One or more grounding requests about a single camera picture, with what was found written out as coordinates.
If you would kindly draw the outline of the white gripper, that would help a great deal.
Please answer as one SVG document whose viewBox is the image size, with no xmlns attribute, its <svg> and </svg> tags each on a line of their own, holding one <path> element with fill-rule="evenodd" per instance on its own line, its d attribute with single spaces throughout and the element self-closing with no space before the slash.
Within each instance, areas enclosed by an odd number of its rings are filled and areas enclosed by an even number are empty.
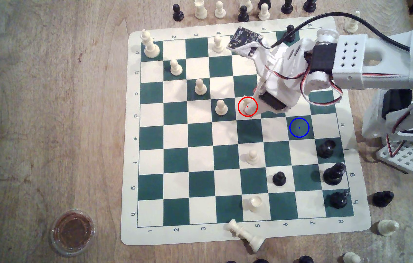
<svg viewBox="0 0 413 263">
<path fill-rule="evenodd" d="M 273 96 L 274 100 L 279 100 L 285 107 L 276 110 L 262 99 L 254 99 L 252 106 L 255 106 L 253 117 L 265 111 L 288 111 L 295 106 L 301 97 L 300 80 L 297 75 L 304 73 L 308 63 L 304 58 L 306 51 L 311 51 L 315 46 L 315 41 L 309 38 L 302 38 L 291 46 L 285 43 L 275 47 L 268 57 L 262 79 L 259 79 L 254 89 L 254 97 L 259 97 L 264 93 Z"/>
</svg>

